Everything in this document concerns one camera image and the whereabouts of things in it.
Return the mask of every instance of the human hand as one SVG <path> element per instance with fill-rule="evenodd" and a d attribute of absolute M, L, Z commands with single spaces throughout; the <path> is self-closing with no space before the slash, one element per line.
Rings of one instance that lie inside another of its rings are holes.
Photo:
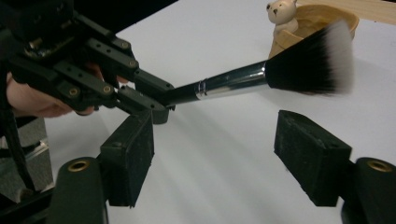
<path fill-rule="evenodd" d="M 88 63 L 87 69 L 96 77 L 102 78 L 99 65 Z M 118 77 L 121 83 L 128 80 Z M 10 73 L 7 74 L 7 99 L 12 106 L 15 117 L 35 116 L 40 118 L 54 118 L 68 114 L 73 109 L 61 100 L 31 88 L 27 84 L 16 82 Z M 93 106 L 84 111 L 76 111 L 79 115 L 89 115 Z"/>

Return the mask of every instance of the brush bristles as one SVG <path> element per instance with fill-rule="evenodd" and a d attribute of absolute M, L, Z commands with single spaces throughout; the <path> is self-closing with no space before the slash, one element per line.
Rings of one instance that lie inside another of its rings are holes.
<path fill-rule="evenodd" d="M 351 35 L 338 21 L 285 49 L 265 65 L 271 88 L 308 94 L 350 91 L 353 81 Z"/>

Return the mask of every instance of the brush handle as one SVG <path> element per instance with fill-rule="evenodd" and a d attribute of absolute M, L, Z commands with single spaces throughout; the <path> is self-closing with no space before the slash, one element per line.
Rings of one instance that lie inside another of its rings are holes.
<path fill-rule="evenodd" d="M 267 84 L 264 66 L 266 61 L 254 63 L 232 71 L 182 86 L 154 97 L 166 106 L 204 99 L 256 91 Z"/>

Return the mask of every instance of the white surface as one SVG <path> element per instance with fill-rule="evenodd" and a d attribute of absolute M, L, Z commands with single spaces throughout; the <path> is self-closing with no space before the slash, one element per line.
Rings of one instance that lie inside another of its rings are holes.
<path fill-rule="evenodd" d="M 140 66 L 174 86 L 266 59 L 267 1 L 181 0 L 119 34 Z M 178 105 L 154 126 L 156 155 L 133 209 L 108 206 L 111 224 L 341 223 L 317 208 L 274 153 L 279 109 L 301 113 L 353 147 L 351 160 L 396 164 L 396 27 L 361 20 L 351 94 L 263 90 Z M 127 118 L 118 109 L 47 119 L 53 172 L 99 147 Z"/>

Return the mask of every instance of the screw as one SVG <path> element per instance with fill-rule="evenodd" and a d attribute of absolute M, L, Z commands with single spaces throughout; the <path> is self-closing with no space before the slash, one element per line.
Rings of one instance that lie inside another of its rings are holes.
<path fill-rule="evenodd" d="M 135 62 L 135 61 L 130 61 L 130 62 L 129 62 L 129 65 L 130 65 L 131 67 L 135 67 L 135 66 L 136 66 L 136 62 Z"/>
<path fill-rule="evenodd" d="M 38 49 L 42 43 L 43 39 L 37 38 L 34 41 L 29 42 L 29 46 L 31 49 Z"/>
<path fill-rule="evenodd" d="M 388 173 L 392 171 L 392 168 L 382 161 L 367 161 L 367 164 L 379 172 Z"/>
<path fill-rule="evenodd" d="M 109 86 L 105 86 L 105 87 L 103 87 L 103 92 L 109 93 L 109 92 L 111 92 L 111 88 Z"/>
<path fill-rule="evenodd" d="M 69 165 L 67 168 L 70 172 L 80 172 L 88 168 L 90 166 L 89 161 L 75 161 Z"/>
<path fill-rule="evenodd" d="M 123 49 L 127 49 L 129 47 L 129 44 L 127 42 L 122 42 L 121 46 Z"/>
<path fill-rule="evenodd" d="M 77 94 L 78 94 L 78 89 L 76 89 L 76 88 L 70 89 L 69 94 L 70 94 L 71 96 L 77 95 Z"/>

